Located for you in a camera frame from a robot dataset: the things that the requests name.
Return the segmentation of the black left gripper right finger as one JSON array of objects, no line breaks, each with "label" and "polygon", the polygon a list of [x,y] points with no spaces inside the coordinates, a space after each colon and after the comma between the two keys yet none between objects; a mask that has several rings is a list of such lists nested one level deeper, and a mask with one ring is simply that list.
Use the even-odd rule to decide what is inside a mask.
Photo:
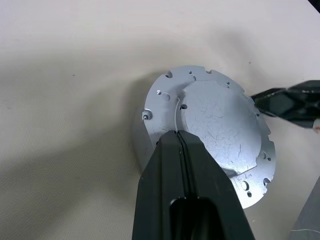
[{"label": "black left gripper right finger", "polygon": [[231,180],[199,137],[180,131],[188,194],[178,211],[177,240],[255,240]]}]

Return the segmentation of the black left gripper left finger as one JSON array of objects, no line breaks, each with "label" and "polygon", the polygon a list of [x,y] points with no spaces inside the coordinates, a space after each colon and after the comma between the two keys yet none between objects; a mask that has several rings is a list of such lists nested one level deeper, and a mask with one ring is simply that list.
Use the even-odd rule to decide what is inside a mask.
[{"label": "black left gripper left finger", "polygon": [[182,240],[187,187],[177,132],[160,137],[139,179],[132,240]]}]

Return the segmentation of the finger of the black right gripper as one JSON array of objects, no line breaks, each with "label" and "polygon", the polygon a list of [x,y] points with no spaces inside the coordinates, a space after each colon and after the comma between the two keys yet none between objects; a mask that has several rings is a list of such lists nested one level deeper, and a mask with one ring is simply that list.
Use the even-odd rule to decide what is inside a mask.
[{"label": "finger of the black right gripper", "polygon": [[280,93],[320,94],[320,80],[307,80],[287,88],[270,88],[268,90],[253,94],[250,97],[253,100],[256,100],[271,97]]},{"label": "finger of the black right gripper", "polygon": [[313,128],[320,120],[320,91],[266,90],[253,96],[258,110],[302,128]]}]

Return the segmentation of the grey motor housing copper windings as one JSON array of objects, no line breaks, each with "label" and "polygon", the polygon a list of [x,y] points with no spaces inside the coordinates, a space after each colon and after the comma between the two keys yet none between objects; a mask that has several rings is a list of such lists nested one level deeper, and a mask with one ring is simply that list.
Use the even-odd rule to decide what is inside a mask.
[{"label": "grey motor housing copper windings", "polygon": [[146,168],[155,149],[148,131],[152,118],[152,112],[142,106],[137,109],[133,117],[132,143],[141,172]]}]

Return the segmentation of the silver circuit board cover plate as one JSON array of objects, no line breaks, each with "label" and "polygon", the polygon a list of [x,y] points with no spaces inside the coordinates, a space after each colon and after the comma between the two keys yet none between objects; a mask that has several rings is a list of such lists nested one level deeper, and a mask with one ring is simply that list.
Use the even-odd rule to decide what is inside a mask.
[{"label": "silver circuit board cover plate", "polygon": [[260,201],[273,180],[276,151],[270,129],[251,97],[228,76],[186,65],[159,76],[142,104],[156,148],[168,131],[186,131],[203,142],[230,178],[244,209]]}]

